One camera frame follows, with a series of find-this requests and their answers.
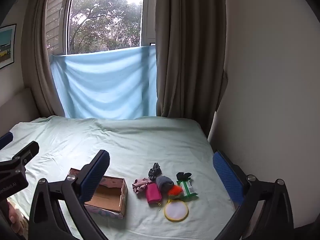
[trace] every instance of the orange fuzzy ball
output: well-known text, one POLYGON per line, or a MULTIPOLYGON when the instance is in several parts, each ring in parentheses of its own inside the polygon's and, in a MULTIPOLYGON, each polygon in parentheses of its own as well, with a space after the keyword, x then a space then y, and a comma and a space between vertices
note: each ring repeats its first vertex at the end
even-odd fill
POLYGON ((173 185, 173 187, 168 191, 168 195, 178 196, 182 192, 182 187, 173 185))

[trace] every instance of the curtain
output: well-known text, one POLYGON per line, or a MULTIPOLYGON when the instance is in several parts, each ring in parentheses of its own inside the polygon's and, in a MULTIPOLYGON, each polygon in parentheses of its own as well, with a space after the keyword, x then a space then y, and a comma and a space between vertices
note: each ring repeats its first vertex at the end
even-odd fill
POLYGON ((45 21, 48 0, 29 0, 21 38, 23 82, 30 87, 44 117, 64 116, 54 85, 46 44, 45 21))
POLYGON ((225 0, 156 0, 157 115, 193 119, 209 135, 225 43, 225 0))
POLYGON ((66 117, 156 115, 155 46, 52 56, 51 69, 66 117))

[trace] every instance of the green and white package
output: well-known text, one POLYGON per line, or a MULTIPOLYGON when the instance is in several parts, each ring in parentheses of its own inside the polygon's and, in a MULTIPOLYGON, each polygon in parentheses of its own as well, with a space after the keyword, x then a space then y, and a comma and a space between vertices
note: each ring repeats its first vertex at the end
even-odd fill
POLYGON ((186 181, 178 180, 177 184, 178 184, 178 186, 182 187, 182 189, 183 189, 183 197, 182 197, 182 199, 198 195, 198 193, 196 193, 193 190, 193 187, 192 187, 192 185, 190 183, 190 179, 186 180, 186 181))

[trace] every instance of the yellow rim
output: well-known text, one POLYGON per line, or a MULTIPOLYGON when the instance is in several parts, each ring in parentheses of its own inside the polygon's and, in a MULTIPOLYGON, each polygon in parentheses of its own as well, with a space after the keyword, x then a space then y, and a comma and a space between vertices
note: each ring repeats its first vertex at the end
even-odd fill
POLYGON ((164 212, 164 216, 167 218, 167 220, 170 220, 170 221, 172 221, 172 222, 180 222, 180 221, 182 221, 182 220, 185 220, 186 217, 189 215, 188 206, 186 205, 186 203, 184 203, 184 202, 181 201, 181 200, 171 200, 171 199, 169 199, 168 202, 166 203, 166 205, 164 206, 163 212, 164 212), (168 215, 167 215, 167 213, 165 212, 165 207, 166 207, 167 204, 169 204, 170 202, 182 202, 182 203, 186 206, 186 208, 187 208, 187 213, 186 213, 186 215, 185 215, 183 218, 180 218, 180 219, 169 218, 168 215))

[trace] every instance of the artwork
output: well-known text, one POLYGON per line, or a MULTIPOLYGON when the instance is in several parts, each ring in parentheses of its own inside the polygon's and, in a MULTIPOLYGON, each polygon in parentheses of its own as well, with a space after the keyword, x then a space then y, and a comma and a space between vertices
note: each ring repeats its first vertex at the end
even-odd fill
POLYGON ((14 62, 16 24, 0 28, 0 69, 14 62))

